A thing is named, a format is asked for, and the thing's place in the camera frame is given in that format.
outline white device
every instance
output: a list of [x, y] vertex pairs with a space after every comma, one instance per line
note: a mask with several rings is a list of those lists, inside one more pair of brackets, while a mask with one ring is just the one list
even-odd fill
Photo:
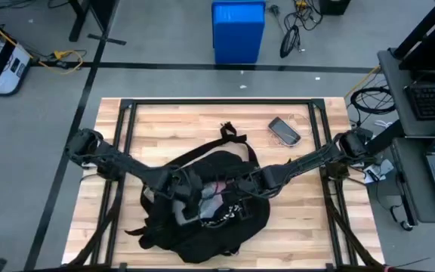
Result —
[[0, 75], [0, 95], [12, 95], [18, 92], [20, 83], [29, 69], [29, 60], [28, 53], [21, 46], [13, 49], [6, 64], [7, 68]]

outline cable bundle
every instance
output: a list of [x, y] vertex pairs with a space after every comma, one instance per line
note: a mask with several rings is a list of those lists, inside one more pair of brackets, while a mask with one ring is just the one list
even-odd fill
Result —
[[[287, 14], [283, 20], [286, 32], [279, 49], [279, 56], [281, 58], [287, 57], [293, 51], [293, 48], [300, 50], [300, 26], [306, 31], [311, 31], [314, 30], [323, 19], [323, 15], [316, 9], [313, 0], [293, 0], [293, 5], [295, 6], [295, 12]], [[318, 20], [315, 20], [315, 17], [313, 17], [314, 14], [318, 15]]]
[[[377, 98], [377, 96], [381, 94], [383, 94], [382, 98]], [[367, 97], [377, 100], [378, 103], [374, 107], [368, 105], [365, 101]], [[392, 104], [388, 107], [383, 107], [391, 101], [392, 97], [390, 96], [390, 91], [385, 87], [363, 88], [352, 94], [350, 97], [350, 104], [347, 106], [347, 108], [350, 105], [355, 107], [357, 113], [359, 114], [359, 120], [355, 123], [356, 126], [360, 127], [361, 124], [363, 124], [372, 114], [384, 115], [393, 112], [396, 109], [395, 104]], [[360, 111], [368, 113], [367, 117], [363, 121], [361, 120]]]

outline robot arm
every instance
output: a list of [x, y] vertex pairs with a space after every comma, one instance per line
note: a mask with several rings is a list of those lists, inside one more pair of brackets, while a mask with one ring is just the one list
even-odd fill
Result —
[[149, 167], [118, 151], [94, 130], [79, 130], [65, 147], [65, 154], [77, 165], [93, 163], [102, 178], [118, 180], [125, 173], [134, 175], [156, 194], [185, 203], [200, 198], [202, 182], [192, 172], [174, 166]]

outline black backpack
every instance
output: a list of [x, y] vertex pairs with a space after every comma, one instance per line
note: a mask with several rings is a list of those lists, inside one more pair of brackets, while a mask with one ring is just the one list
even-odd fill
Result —
[[[216, 178], [229, 180], [259, 167], [255, 152], [246, 143], [246, 135], [237, 136], [236, 129], [227, 123], [221, 128], [221, 136], [221, 139], [191, 150], [167, 165], [186, 165], [215, 147], [233, 142], [246, 146], [248, 162], [243, 162], [235, 154], [220, 150], [184, 168], [192, 167], [204, 185], [216, 181]], [[224, 204], [216, 212], [218, 215], [226, 215], [225, 224], [220, 227], [208, 227], [197, 220], [180, 226], [172, 210], [173, 200], [156, 195], [148, 198], [145, 191], [144, 187], [140, 195], [140, 204], [149, 215], [145, 219], [146, 226], [126, 233], [141, 236], [139, 243], [143, 249], [158, 246], [176, 252], [183, 261], [189, 263], [207, 261], [216, 255], [237, 253], [241, 243], [264, 228], [270, 217], [268, 199], [252, 197], [243, 200], [242, 196], [226, 194], [223, 195]]]

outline desk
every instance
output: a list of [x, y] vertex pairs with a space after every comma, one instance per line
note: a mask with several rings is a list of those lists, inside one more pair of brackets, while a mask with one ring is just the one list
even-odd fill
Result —
[[392, 154], [404, 181], [401, 183], [407, 203], [411, 203], [412, 220], [435, 223], [435, 184], [424, 157], [431, 141], [397, 138], [393, 140]]
[[401, 168], [404, 209], [410, 225], [417, 221], [435, 223], [435, 187], [424, 163], [426, 142], [412, 138], [435, 138], [435, 121], [419, 121], [403, 92], [412, 83], [410, 73], [399, 69], [389, 51], [378, 52], [381, 68], [396, 105], [399, 120], [370, 142], [369, 149], [378, 153], [392, 146], [396, 167]]
[[[324, 101], [332, 135], [350, 129], [344, 99], [325, 98]], [[110, 143], [120, 103], [118, 98], [105, 98], [98, 112], [95, 129]], [[276, 116], [287, 120], [291, 113], [297, 114], [291, 124], [295, 124], [302, 140], [293, 148], [276, 145], [270, 140], [267, 125]], [[162, 165], [197, 146], [220, 138], [220, 124], [231, 121], [238, 134], [248, 135], [248, 143], [255, 149], [261, 166], [281, 164], [288, 158], [295, 159], [315, 150], [310, 121], [303, 116], [310, 118], [307, 106], [296, 104], [139, 104], [130, 154], [147, 165]], [[128, 116], [125, 116], [123, 126], [126, 127], [127, 123]], [[319, 134], [323, 135], [322, 127], [319, 130]], [[125, 141], [125, 133], [122, 132], [120, 143]], [[232, 151], [243, 159], [247, 156], [245, 149], [236, 144], [217, 149]], [[358, 172], [352, 174], [356, 179], [362, 178]], [[82, 182], [63, 263], [71, 261], [94, 232], [103, 186], [104, 181], [99, 177]], [[144, 250], [138, 244], [138, 237], [124, 233], [123, 230], [142, 227], [147, 216], [139, 202], [141, 188], [141, 182], [136, 177], [127, 175], [113, 250], [114, 267], [118, 267], [120, 262], [127, 262], [129, 267], [147, 268], [323, 268], [325, 263], [333, 262], [318, 169], [292, 179], [279, 196], [271, 199], [271, 216], [267, 226], [244, 242], [237, 256], [216, 256], [202, 264], [184, 264], [175, 253], [156, 247]], [[344, 182], [344, 198], [353, 232], [374, 258], [383, 262], [366, 188]], [[103, 238], [100, 257], [105, 255], [106, 239]], [[345, 243], [341, 246], [342, 253], [345, 253]]]
[[406, 94], [403, 89], [412, 83], [410, 72], [400, 70], [400, 60], [392, 57], [389, 51], [378, 52], [382, 71], [390, 89], [390, 95], [396, 105], [400, 123], [406, 136], [411, 138], [434, 138], [435, 137], [435, 120], [420, 121], [415, 118], [414, 112], [410, 107]]

